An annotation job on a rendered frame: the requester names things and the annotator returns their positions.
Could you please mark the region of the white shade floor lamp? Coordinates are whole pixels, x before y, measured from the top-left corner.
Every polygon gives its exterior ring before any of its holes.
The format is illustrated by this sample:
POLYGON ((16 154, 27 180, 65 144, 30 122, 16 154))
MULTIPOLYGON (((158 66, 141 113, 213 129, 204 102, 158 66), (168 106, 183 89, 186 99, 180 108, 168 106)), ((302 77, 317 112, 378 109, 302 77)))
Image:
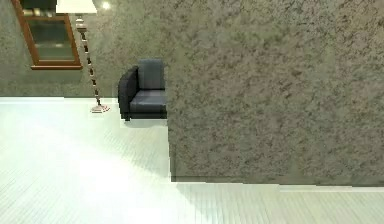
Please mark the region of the white shade floor lamp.
POLYGON ((87 31, 88 27, 84 21, 85 14, 96 14, 97 9, 93 0, 56 0, 57 13, 74 14, 76 16, 76 30, 80 35, 83 51, 86 58, 87 70, 94 90, 96 105, 90 109, 91 113, 105 113, 109 110, 107 105, 103 105, 99 97, 99 89, 97 87, 95 69, 92 63, 90 49, 88 46, 87 31))

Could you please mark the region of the brown framed window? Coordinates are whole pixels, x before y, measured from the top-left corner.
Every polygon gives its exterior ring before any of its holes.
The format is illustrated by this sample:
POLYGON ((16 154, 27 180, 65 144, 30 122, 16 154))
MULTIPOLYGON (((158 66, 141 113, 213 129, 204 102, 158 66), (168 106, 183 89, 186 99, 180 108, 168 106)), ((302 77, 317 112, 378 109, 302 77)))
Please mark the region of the brown framed window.
POLYGON ((32 57, 32 70, 81 70, 69 16, 57 0, 10 0, 32 57))

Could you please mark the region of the dark blue sofa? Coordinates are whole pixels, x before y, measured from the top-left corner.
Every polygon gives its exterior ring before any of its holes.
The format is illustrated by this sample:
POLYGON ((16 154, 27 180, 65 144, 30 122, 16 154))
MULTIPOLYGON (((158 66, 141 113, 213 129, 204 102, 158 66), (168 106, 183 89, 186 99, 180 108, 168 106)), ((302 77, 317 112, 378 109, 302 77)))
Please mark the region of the dark blue sofa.
POLYGON ((120 116, 131 119, 166 119, 164 63, 161 59, 140 59, 118 82, 120 116))

